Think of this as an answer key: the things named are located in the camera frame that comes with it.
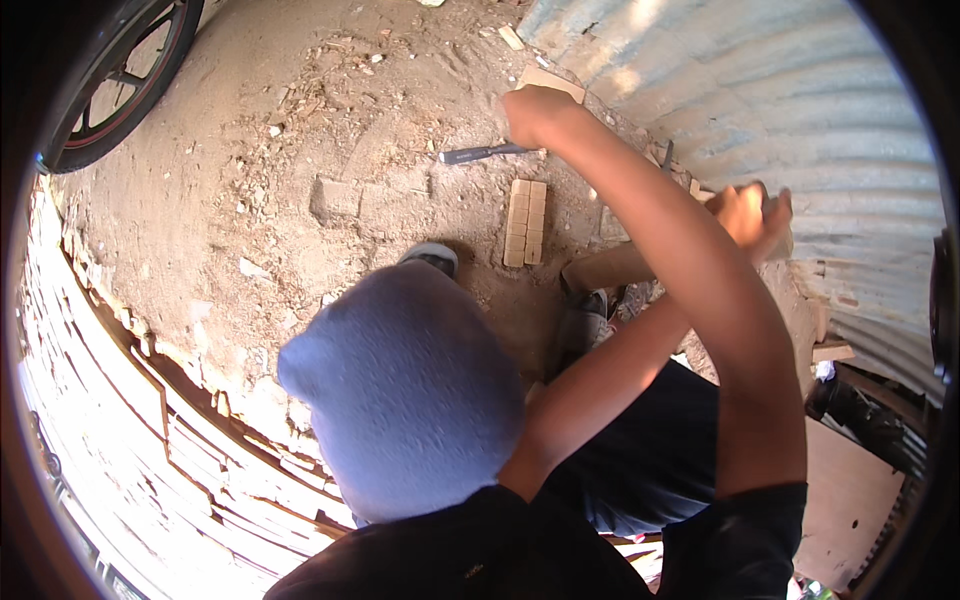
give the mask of pants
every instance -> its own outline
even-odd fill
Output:
[[[523,425],[516,367],[473,299],[414,260],[364,278],[281,351],[281,385],[358,523],[459,504],[495,483]],[[598,531],[659,531],[713,496],[716,388],[669,361],[544,489]]]

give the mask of black t-shirt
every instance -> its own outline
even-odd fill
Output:
[[[657,598],[783,598],[806,484],[744,492],[663,529]],[[267,600],[653,598],[589,523],[547,492],[502,486],[430,515],[370,525],[293,570]]]

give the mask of metal wall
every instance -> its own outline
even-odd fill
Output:
[[[673,139],[704,187],[789,186],[802,291],[878,324],[857,350],[904,365],[913,385],[903,383],[931,392],[929,352],[914,346],[928,338],[932,238],[944,226],[938,172],[897,71],[846,2],[539,0],[518,33]]]

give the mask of dirt ground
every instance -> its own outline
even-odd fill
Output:
[[[231,411],[273,440],[308,428],[274,383],[279,348],[419,241],[460,254],[460,283],[532,382],[560,314],[560,269],[612,243],[601,237],[602,205],[547,153],[455,167],[436,157],[502,141],[498,98],[536,55],[511,50],[496,29],[516,27],[526,8],[208,2],[155,110],[110,155],[55,180],[68,228],[158,347],[186,356],[208,385],[228,391]],[[653,142],[591,94],[586,104],[636,148]],[[515,270],[501,258],[518,177],[546,181],[549,195],[543,264]],[[688,183],[689,174],[675,177]],[[806,381],[806,304],[784,263],[762,274]],[[710,378],[695,338],[684,349]]]

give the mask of raised arm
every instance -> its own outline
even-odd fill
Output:
[[[745,190],[742,197],[725,190],[726,198],[733,194],[744,201],[728,206],[726,223],[719,215],[728,234],[679,186],[564,92],[528,85],[509,92],[504,105],[513,141],[556,153],[597,190],[670,300],[647,311],[643,321],[637,319],[636,335],[624,330],[589,355],[587,366],[575,365],[558,378],[555,398],[566,410],[547,411],[550,398],[540,403],[515,458],[501,473],[501,483],[521,487],[515,491],[524,497],[536,493],[542,481],[531,490],[519,474],[555,466],[558,458],[575,451],[615,418],[639,393],[634,393],[636,388],[642,391],[662,367],[666,357],[660,346],[669,347],[668,354],[687,323],[703,341],[721,381],[717,497],[805,480],[804,413],[790,337],[747,255],[733,241],[753,238],[757,252],[769,246],[762,219],[740,218],[744,210],[759,214],[759,189]],[[781,199],[789,202],[788,196]],[[660,336],[655,348],[650,335]],[[615,367],[607,367],[608,360]],[[599,390],[607,395],[601,402],[598,388],[584,379],[591,378],[588,365],[601,367],[602,361],[608,374],[613,369],[625,374],[603,378],[601,386],[606,387]],[[613,390],[618,381],[623,385]],[[542,411],[547,417],[536,414]],[[582,426],[571,427],[576,422]]]

